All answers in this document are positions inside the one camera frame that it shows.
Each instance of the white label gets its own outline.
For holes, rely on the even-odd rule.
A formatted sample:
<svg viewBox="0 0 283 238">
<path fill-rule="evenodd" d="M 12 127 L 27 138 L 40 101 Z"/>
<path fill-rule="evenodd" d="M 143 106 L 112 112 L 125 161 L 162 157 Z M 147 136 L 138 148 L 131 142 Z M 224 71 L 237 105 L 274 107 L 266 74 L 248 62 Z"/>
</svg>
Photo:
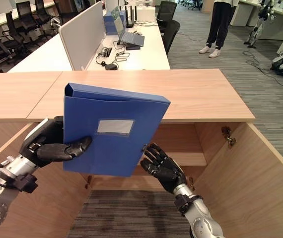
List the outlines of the white label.
<svg viewBox="0 0 283 238">
<path fill-rule="evenodd" d="M 133 120 L 100 120 L 97 133 L 129 134 L 133 123 Z"/>
</svg>

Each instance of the open cabinet door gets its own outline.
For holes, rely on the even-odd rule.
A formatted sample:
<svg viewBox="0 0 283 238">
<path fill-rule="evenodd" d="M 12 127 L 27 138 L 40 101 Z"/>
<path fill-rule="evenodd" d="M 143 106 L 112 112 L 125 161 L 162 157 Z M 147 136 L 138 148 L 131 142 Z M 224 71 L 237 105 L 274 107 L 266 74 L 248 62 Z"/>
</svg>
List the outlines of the open cabinet door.
<svg viewBox="0 0 283 238">
<path fill-rule="evenodd" d="M 283 238 L 283 157 L 242 123 L 195 182 L 226 238 Z"/>
</svg>

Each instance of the blue box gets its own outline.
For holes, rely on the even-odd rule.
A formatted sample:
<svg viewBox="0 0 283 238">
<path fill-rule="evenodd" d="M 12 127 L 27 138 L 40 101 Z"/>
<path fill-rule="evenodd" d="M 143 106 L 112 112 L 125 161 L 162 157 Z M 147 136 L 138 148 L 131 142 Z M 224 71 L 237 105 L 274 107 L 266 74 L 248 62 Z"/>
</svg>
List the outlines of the blue box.
<svg viewBox="0 0 283 238">
<path fill-rule="evenodd" d="M 125 11 L 120 11 L 120 17 L 122 20 L 122 23 L 124 25 L 124 30 L 126 30 L 126 14 Z M 116 27 L 114 24 L 114 18 L 112 17 L 112 14 L 110 12 L 106 13 L 104 15 L 104 25 L 106 30 L 106 35 L 117 35 Z"/>
<path fill-rule="evenodd" d="M 64 170 L 129 177 L 170 101 L 158 95 L 69 83 L 64 97 L 64 142 L 91 136 L 89 148 Z"/>
</svg>

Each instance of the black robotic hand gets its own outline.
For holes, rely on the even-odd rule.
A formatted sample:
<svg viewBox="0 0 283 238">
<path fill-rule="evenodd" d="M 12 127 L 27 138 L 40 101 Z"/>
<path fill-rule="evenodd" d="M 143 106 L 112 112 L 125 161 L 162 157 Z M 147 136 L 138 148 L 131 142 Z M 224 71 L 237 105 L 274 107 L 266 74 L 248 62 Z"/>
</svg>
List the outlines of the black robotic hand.
<svg viewBox="0 0 283 238">
<path fill-rule="evenodd" d="M 20 154 L 39 167 L 51 162 L 72 160 L 83 154 L 92 142 L 91 137 L 87 136 L 70 144 L 64 144 L 63 125 L 63 116 L 43 120 L 24 140 Z"/>
<path fill-rule="evenodd" d="M 159 180 L 164 189 L 170 193 L 180 184 L 187 183 L 186 176 L 179 165 L 156 144 L 147 147 L 141 161 L 145 171 Z"/>
</svg>

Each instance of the black pants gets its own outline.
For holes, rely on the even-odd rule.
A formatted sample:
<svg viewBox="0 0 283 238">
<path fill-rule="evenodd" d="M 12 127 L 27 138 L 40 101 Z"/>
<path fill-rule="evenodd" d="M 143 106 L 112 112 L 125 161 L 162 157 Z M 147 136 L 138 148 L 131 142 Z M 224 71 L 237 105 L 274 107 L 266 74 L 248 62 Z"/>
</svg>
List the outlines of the black pants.
<svg viewBox="0 0 283 238">
<path fill-rule="evenodd" d="M 219 49 L 223 46 L 224 40 L 230 24 L 232 15 L 232 7 L 225 2 L 215 2 L 213 5 L 212 21 L 210 26 L 210 33 L 207 40 L 207 46 L 215 42 L 215 46 Z"/>
</svg>

